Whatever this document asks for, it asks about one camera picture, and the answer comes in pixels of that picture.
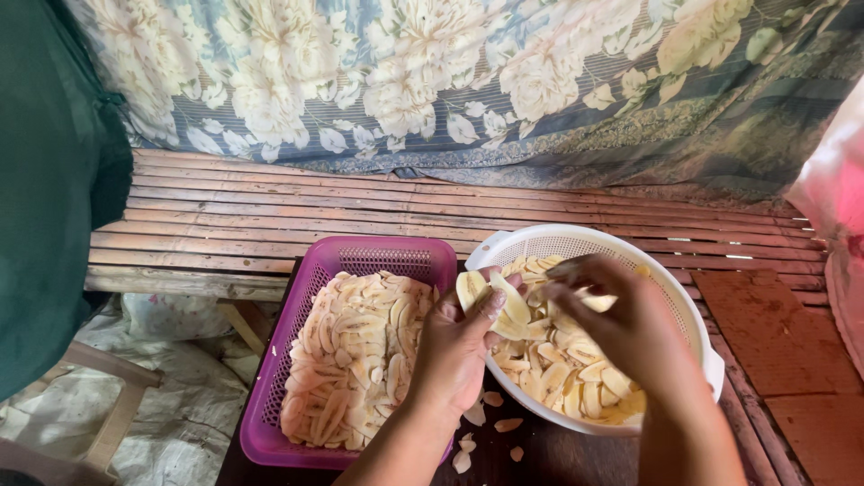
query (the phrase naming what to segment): blue floral cloth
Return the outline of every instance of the blue floral cloth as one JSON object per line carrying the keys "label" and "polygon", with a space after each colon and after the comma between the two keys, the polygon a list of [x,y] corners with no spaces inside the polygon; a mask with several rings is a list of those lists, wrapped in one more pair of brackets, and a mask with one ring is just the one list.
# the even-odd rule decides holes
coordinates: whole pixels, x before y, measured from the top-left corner
{"label": "blue floral cloth", "polygon": [[864,0],[66,0],[131,142],[579,188],[793,181]]}

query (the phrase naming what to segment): left hand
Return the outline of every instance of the left hand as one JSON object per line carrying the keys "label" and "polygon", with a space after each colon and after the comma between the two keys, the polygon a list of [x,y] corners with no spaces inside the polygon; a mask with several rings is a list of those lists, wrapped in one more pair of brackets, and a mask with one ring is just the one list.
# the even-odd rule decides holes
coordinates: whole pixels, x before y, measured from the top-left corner
{"label": "left hand", "polygon": [[[501,267],[480,269],[486,280],[489,271],[501,272]],[[516,288],[522,284],[519,274],[506,280]],[[455,425],[480,394],[486,352],[503,339],[489,332],[489,328],[505,301],[504,291],[492,291],[467,316],[462,312],[454,289],[435,303],[423,323],[406,401],[427,407],[439,417],[453,419]]]}

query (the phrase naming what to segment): wooden table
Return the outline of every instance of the wooden table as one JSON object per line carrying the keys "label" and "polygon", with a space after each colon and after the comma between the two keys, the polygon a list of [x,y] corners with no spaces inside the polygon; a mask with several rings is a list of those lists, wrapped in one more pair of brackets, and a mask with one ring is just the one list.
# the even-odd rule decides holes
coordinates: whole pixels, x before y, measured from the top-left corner
{"label": "wooden table", "polygon": [[[460,270],[465,262],[460,260]],[[285,297],[294,283],[288,282]],[[458,446],[450,452],[447,460],[432,480],[433,485],[506,486],[527,484],[554,484],[555,486],[628,486],[637,482],[638,439],[603,438],[582,434],[565,429],[559,425],[539,418],[520,406],[506,394],[504,389],[486,371],[483,380],[486,391],[496,391],[505,398],[504,405],[486,405],[486,423],[478,427],[462,419],[456,438],[472,432],[477,449],[471,453],[471,469],[456,474],[451,466]],[[246,404],[240,417],[246,412]],[[493,427],[500,419],[522,418],[525,422],[515,431],[498,433]],[[316,486],[332,483],[341,473],[337,470],[311,470],[261,466],[253,463],[240,447],[240,423],[234,430],[231,444],[219,471],[216,486]],[[522,462],[510,459],[510,449],[516,446],[524,449]],[[745,469],[751,484],[760,485],[749,462]]]}

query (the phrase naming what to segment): colander handle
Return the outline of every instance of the colander handle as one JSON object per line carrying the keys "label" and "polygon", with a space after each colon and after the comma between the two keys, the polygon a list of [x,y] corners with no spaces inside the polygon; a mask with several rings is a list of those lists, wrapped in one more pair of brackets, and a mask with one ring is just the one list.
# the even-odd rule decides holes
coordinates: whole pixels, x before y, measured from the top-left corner
{"label": "colander handle", "polygon": [[708,349],[705,355],[704,369],[705,379],[714,388],[714,402],[720,400],[720,392],[723,390],[723,378],[726,376],[726,362],[713,349]]}
{"label": "colander handle", "polygon": [[474,248],[474,251],[471,252],[471,256],[469,256],[468,259],[465,260],[466,270],[477,270],[478,268],[480,268],[480,266],[483,265],[486,255],[489,254],[489,251],[494,248],[501,240],[510,236],[510,234],[511,232],[509,231],[497,231],[489,238],[483,240],[482,243],[480,243],[479,245],[477,245],[476,248]]}

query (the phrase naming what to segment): hand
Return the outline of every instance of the hand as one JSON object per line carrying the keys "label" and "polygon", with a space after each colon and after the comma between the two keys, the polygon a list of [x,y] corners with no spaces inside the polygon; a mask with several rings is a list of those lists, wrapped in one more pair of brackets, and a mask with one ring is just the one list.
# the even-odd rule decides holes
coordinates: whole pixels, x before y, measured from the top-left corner
{"label": "hand", "polygon": [[[480,269],[486,280],[489,271]],[[522,286],[521,275],[506,279]],[[507,299],[502,290],[492,291],[468,312],[462,312],[456,291],[445,293],[426,316],[417,359],[406,401],[432,407],[436,415],[458,418],[477,401],[483,383],[486,351],[503,339],[489,332]]]}
{"label": "hand", "polygon": [[[555,280],[546,285],[547,297],[649,395],[676,400],[672,397],[681,393],[672,388],[690,387],[694,379],[705,381],[663,297],[648,279],[597,254],[563,261],[546,273]],[[595,312],[574,296],[582,287],[618,300],[608,311]]]}

